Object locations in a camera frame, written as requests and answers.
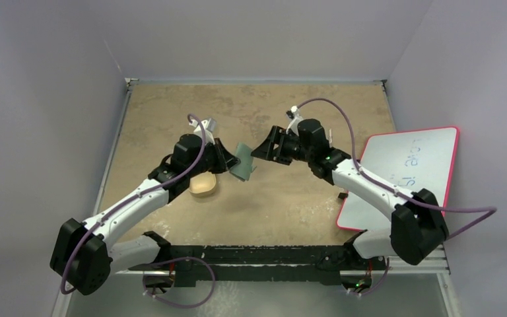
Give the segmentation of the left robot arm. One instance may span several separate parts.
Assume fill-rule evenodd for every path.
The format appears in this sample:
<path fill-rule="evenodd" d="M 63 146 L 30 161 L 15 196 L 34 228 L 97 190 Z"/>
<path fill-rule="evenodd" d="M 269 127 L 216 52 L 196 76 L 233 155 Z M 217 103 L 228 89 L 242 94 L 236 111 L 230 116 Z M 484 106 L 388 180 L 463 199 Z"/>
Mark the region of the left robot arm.
<path fill-rule="evenodd" d="M 172 153 L 121 201 L 85 221 L 65 221 L 50 260 L 50 267 L 61 276 L 61 293 L 89 295 L 101 287 L 113 264 L 121 261 L 114 254 L 116 242 L 147 215 L 184 193 L 193 177 L 231 172 L 246 180 L 252 167 L 251 152 L 239 145 L 230 153 L 218 138 L 210 142 L 185 134 Z"/>

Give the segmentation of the green card holder wallet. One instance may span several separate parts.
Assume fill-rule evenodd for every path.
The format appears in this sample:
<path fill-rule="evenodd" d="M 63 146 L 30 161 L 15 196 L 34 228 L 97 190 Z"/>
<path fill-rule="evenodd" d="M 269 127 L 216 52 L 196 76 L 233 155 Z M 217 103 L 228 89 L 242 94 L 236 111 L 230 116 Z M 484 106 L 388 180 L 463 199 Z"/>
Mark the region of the green card holder wallet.
<path fill-rule="evenodd" d="M 255 170 L 255 166 L 253 165 L 254 158 L 252 157 L 252 149 L 245 143 L 240 142 L 237 144 L 234 156 L 239 160 L 239 162 L 229 170 L 229 173 L 240 181 L 248 181 Z"/>

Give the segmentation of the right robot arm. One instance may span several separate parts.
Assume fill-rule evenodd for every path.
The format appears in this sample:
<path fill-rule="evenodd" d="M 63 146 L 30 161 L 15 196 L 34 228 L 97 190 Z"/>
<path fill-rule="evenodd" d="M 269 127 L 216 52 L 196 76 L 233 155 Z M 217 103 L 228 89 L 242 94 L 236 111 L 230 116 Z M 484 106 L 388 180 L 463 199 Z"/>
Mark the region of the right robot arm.
<path fill-rule="evenodd" d="M 372 183 L 371 173 L 354 157 L 330 145 L 316 119 L 300 121 L 295 132 L 274 125 L 252 157 L 285 165 L 306 162 L 314 176 L 365 200 L 390 221 L 389 229 L 363 230 L 346 242 L 344 259 L 351 268 L 359 269 L 379 256 L 418 265 L 450 235 L 432 192 Z"/>

